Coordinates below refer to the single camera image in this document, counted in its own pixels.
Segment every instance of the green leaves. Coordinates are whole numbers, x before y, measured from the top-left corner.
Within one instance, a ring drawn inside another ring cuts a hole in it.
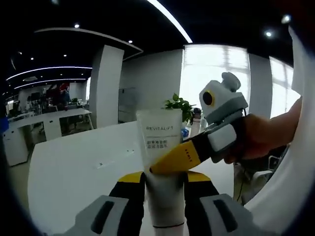
[[[173,94],[173,101],[165,101],[165,109],[181,109],[183,112],[183,122],[192,120],[192,105],[188,101],[179,97],[177,94]]]
[[[175,102],[177,102],[178,99],[179,99],[178,95],[177,95],[177,94],[173,94],[173,100],[174,100]]]

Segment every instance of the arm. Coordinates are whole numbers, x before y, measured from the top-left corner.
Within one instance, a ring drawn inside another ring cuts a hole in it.
[[[240,151],[245,150],[244,159],[263,157],[274,148],[286,145],[293,140],[299,122],[302,98],[299,98],[290,111],[270,120],[255,115],[245,117],[245,140],[231,150],[224,160],[232,163]]]

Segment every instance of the window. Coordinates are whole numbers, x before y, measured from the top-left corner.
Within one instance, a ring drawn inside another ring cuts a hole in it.
[[[184,50],[180,96],[201,108],[199,93],[211,81],[222,82],[221,74],[231,72],[241,82],[245,99],[250,98],[250,72],[246,49],[223,45],[187,45]]]
[[[8,103],[6,105],[6,113],[7,114],[9,114],[10,110],[13,109],[13,102],[14,102],[14,100],[8,101]]]
[[[270,57],[272,73],[272,105],[270,118],[290,110],[300,95],[291,89],[293,68]]]
[[[86,102],[90,99],[90,86],[91,86],[91,78],[88,78],[87,87],[86,87],[86,91],[85,91]]]

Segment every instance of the black ceiling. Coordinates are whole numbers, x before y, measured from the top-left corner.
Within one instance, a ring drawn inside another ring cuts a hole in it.
[[[249,52],[293,63],[288,25],[281,24],[285,7],[252,0],[159,2],[178,20],[193,43],[240,46]],[[80,29],[125,42],[132,40],[134,46],[143,50],[143,55],[187,44],[172,23],[146,0],[10,0],[1,8],[4,13],[1,16],[2,92],[16,92],[14,88],[25,84],[23,79],[31,76],[37,81],[87,79],[90,69],[50,69],[6,81],[15,74],[43,67],[91,67],[94,55],[104,44],[123,48],[125,58],[140,52],[90,33],[60,30],[35,33],[37,30],[73,28],[79,23]],[[265,30],[272,30],[275,36],[266,38]]]

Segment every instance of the white desk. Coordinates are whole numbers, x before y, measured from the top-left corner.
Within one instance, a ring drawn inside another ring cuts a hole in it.
[[[10,166],[17,165],[27,161],[28,149],[24,139],[22,127],[43,122],[46,140],[52,140],[62,136],[60,128],[60,118],[79,115],[89,115],[90,111],[85,109],[73,109],[68,111],[59,111],[45,113],[34,117],[24,118],[9,124],[9,129],[3,133],[3,142],[5,154]],[[91,118],[89,116],[90,126],[93,129]]]
[[[23,118],[27,118],[27,117],[33,117],[34,116],[34,112],[27,112],[27,113],[22,113],[17,115],[16,117],[11,117],[8,119],[9,122],[14,122],[15,119],[23,117]]]
[[[100,195],[108,195],[120,177],[143,170],[137,137],[134,121],[37,144],[28,197],[39,229],[49,234],[65,232],[74,225],[76,214]],[[233,165],[209,160],[195,170],[209,176],[220,193],[233,197]],[[153,232],[145,203],[140,235]]]

